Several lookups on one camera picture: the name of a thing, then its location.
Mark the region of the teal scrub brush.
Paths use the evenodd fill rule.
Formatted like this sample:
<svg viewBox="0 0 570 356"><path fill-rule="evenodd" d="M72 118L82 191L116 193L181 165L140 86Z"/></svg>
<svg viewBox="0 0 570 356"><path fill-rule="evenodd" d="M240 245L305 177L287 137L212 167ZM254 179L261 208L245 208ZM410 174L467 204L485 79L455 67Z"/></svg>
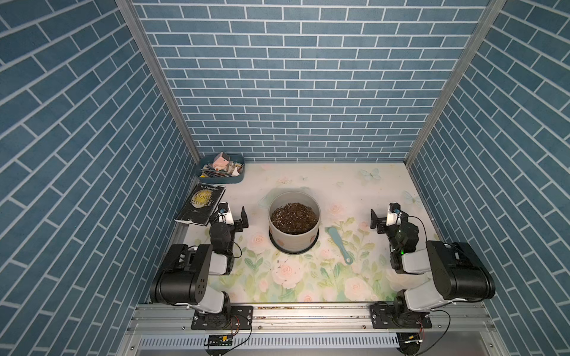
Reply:
<svg viewBox="0 0 570 356"><path fill-rule="evenodd" d="M338 229L336 227L326 227L326 233L329 234L332 241L337 245L339 248L341 255L343 256L344 262L347 265L351 265L353 263L353 258L350 256L348 250L344 247L343 240L341 238L341 234L339 234Z"/></svg>

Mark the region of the white ceramic pot with soil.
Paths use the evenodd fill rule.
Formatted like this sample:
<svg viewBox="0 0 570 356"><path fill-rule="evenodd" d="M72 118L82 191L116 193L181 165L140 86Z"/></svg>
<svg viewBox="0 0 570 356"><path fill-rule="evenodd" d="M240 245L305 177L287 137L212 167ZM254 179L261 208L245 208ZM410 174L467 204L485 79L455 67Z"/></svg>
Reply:
<svg viewBox="0 0 570 356"><path fill-rule="evenodd" d="M314 233L319 231L321 217L321 209L312 195L304 191L285 191L270 204L269 233Z"/></svg>

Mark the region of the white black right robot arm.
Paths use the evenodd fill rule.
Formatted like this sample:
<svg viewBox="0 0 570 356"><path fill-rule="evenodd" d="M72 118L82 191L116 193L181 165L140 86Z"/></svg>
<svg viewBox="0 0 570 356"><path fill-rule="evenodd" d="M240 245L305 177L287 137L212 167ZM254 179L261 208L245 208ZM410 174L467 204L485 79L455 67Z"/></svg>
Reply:
<svg viewBox="0 0 570 356"><path fill-rule="evenodd" d="M479 303L494 297L494 279L469 243L426 239L420 249L419 227L398 203L391 203L384 217L374 211L370 215L371 229L387 237L392 269L397 274L431 276L396 294L393 309L397 316L427 314L451 303Z"/></svg>

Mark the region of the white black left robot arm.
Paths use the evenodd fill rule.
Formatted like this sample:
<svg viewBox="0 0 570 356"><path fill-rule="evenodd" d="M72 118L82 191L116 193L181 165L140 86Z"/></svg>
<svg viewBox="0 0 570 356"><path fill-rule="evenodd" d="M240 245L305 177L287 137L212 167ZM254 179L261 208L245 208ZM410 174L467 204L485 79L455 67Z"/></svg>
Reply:
<svg viewBox="0 0 570 356"><path fill-rule="evenodd" d="M235 261L242 257L235 235L249 227L246 209L239 218L232 217L224 203L210 218L210 242L197 246L170 246L151 283L151 302L170 306L186 306L206 316L228 317L229 295L209 286L211 276L227 276Z"/></svg>

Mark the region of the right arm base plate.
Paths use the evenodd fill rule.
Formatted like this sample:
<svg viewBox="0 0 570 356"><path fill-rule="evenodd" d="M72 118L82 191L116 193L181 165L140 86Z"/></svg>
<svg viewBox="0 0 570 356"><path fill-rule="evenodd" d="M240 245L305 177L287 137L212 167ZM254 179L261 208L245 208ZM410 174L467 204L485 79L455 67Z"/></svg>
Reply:
<svg viewBox="0 0 570 356"><path fill-rule="evenodd" d="M374 303L369 306L374 329L431 329L430 315L426 312L396 309L393 304Z"/></svg>

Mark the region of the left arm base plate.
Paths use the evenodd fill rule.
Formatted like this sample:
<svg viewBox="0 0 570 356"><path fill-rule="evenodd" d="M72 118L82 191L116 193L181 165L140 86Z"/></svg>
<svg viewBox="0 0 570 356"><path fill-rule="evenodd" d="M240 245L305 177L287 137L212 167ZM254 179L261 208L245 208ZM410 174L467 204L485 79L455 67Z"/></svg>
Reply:
<svg viewBox="0 0 570 356"><path fill-rule="evenodd" d="M194 331L250 330L252 329L253 306L234 306L212 314L196 311L191 323Z"/></svg>

